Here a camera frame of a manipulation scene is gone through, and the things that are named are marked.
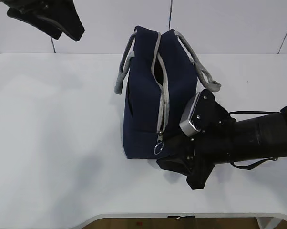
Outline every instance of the bag handle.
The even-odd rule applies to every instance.
[[[209,71],[201,64],[199,58],[191,48],[190,44],[186,40],[186,38],[178,31],[175,31],[176,36],[181,40],[182,44],[185,46],[185,48],[190,53],[191,57],[193,59],[190,59],[190,61],[194,64],[196,71],[198,73],[198,78],[201,82],[201,84],[204,86],[204,88],[208,89],[211,92],[218,92],[220,91],[221,84],[217,81],[212,79],[211,74]]]
[[[125,79],[126,75],[128,74],[130,70],[130,65],[131,65],[131,59],[135,56],[135,52],[131,51],[129,56],[128,53],[131,49],[132,43],[135,39],[135,35],[137,33],[137,30],[130,36],[130,39],[125,47],[125,50],[123,52],[123,57],[121,59],[119,69],[118,69],[118,77],[115,85],[115,93],[116,94],[121,94],[123,90],[123,80]]]
[[[252,170],[254,168],[256,168],[258,165],[266,162],[266,161],[277,161],[278,160],[278,157],[272,157],[272,158],[267,158],[267,159],[263,159],[263,160],[260,160],[260,161],[257,161],[255,163],[252,163],[248,166],[237,166],[234,164],[234,162],[230,162],[230,164],[238,169],[246,169],[246,170]]]

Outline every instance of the black cable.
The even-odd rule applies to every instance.
[[[235,115],[235,114],[263,114],[263,115],[270,115],[275,112],[269,112],[269,111],[233,111],[229,112],[230,115]]]

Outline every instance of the wooden floor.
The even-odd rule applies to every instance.
[[[256,218],[100,219],[84,229],[259,229]],[[276,229],[287,229],[282,221]]]

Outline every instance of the bag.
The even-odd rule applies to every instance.
[[[133,51],[127,57],[134,39]],[[212,92],[219,91],[221,84],[212,80],[186,39],[173,29],[161,35],[135,28],[123,53],[115,93],[121,94],[129,70],[123,122],[127,158],[158,159],[176,153],[165,143],[181,134],[179,122],[196,93],[197,79]]]

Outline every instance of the zipper pull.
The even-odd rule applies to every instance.
[[[157,143],[158,144],[163,143],[163,133],[162,133],[162,131],[158,133]]]
[[[154,151],[153,153],[155,155],[158,155],[161,153],[161,151],[163,150],[164,148],[164,143],[163,143],[163,133],[162,131],[158,133],[158,137],[157,137],[157,143],[154,147]]]

